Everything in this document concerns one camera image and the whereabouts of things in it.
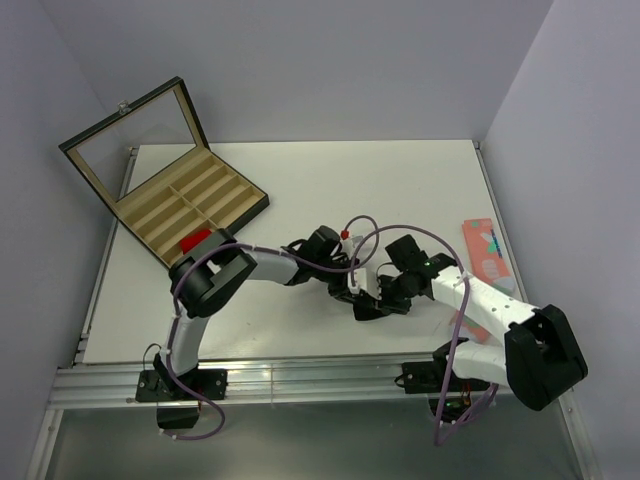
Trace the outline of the black striped sock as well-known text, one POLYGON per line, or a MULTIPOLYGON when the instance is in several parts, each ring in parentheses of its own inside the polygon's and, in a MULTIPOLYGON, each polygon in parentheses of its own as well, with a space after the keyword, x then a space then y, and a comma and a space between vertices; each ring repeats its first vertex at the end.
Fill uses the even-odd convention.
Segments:
POLYGON ((384 318, 388 313, 380 310, 375 303, 358 300, 352 305, 353 315, 358 322, 368 322, 384 318))

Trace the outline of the red santa sock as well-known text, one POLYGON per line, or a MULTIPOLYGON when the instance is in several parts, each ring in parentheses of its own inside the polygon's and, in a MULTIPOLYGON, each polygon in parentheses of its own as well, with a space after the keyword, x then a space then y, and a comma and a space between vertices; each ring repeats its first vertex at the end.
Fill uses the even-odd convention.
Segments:
POLYGON ((182 253, 183 254, 188 253, 210 235, 211 235, 211 231, 209 229, 202 229, 185 236, 179 242, 182 253))

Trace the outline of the black compartment display box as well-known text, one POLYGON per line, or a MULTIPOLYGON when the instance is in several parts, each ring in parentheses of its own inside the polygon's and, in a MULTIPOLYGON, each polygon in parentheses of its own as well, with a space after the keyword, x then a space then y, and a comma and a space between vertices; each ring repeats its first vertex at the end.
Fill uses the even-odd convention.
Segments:
POLYGON ((185 81, 175 76, 62 142, 91 190, 164 267, 204 230, 240 231, 268 194, 210 148, 185 81))

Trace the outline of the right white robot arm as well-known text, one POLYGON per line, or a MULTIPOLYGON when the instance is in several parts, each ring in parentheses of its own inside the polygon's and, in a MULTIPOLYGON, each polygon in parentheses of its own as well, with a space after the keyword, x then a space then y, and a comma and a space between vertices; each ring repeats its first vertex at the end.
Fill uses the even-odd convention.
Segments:
POLYGON ((397 277, 382 281, 382 299, 401 306, 416 296, 454 308, 493 336, 494 346, 451 340, 432 354, 422 379, 452 390, 466 379, 509 388, 541 411, 584 380, 588 366, 565 313, 514 299, 460 270, 444 253, 428 256, 405 235, 386 248, 397 277))

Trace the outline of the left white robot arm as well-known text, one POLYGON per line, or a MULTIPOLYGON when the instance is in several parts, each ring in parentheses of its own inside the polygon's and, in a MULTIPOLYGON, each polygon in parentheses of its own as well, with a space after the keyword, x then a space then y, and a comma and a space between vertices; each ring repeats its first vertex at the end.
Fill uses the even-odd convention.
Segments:
POLYGON ((225 229, 209 234, 169 270, 174 312, 154 359, 159 388, 172 399, 191 394, 207 323, 246 281, 297 286, 316 279, 334 299, 353 303, 350 266, 340 235, 324 225, 279 249, 241 244, 225 229))

